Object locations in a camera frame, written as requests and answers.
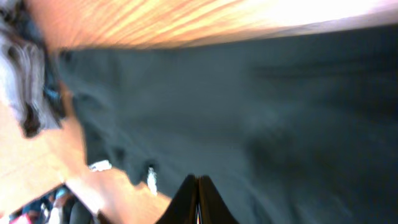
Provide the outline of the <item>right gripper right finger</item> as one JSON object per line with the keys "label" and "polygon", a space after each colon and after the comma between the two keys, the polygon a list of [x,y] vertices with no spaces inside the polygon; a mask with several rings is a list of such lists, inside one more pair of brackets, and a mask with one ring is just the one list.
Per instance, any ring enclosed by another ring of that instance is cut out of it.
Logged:
{"label": "right gripper right finger", "polygon": [[238,224],[208,176],[198,179],[198,216],[202,224]]}

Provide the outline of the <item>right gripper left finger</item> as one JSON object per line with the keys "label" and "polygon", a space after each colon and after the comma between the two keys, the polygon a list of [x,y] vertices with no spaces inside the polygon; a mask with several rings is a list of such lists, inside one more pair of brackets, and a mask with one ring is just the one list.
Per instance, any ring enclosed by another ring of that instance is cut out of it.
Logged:
{"label": "right gripper left finger", "polygon": [[188,175],[156,224],[196,224],[197,205],[197,178]]}

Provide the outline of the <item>black t-shirt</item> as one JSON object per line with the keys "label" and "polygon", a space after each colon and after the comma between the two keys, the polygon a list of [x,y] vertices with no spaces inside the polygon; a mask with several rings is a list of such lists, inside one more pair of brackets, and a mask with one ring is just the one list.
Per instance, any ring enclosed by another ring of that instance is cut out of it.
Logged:
{"label": "black t-shirt", "polygon": [[397,222],[397,26],[62,52],[86,160],[173,196],[208,175],[240,223]]}

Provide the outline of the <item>blue garment under shorts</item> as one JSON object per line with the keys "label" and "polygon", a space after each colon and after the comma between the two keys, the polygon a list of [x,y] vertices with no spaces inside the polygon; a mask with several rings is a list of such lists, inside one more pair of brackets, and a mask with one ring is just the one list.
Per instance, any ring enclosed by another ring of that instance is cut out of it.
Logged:
{"label": "blue garment under shorts", "polygon": [[46,96],[46,98],[54,103],[59,103],[62,100],[62,96],[60,94],[60,92],[56,89],[53,89],[49,86],[46,86],[44,88],[44,95]]}

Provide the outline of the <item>folded grey shorts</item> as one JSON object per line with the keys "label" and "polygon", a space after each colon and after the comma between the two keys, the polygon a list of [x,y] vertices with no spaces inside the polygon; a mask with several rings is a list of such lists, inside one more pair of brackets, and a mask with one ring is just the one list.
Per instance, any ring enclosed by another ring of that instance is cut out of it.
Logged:
{"label": "folded grey shorts", "polygon": [[49,101],[44,95],[46,86],[60,92],[35,24],[30,19],[1,19],[1,96],[25,138],[62,127],[63,103]]}

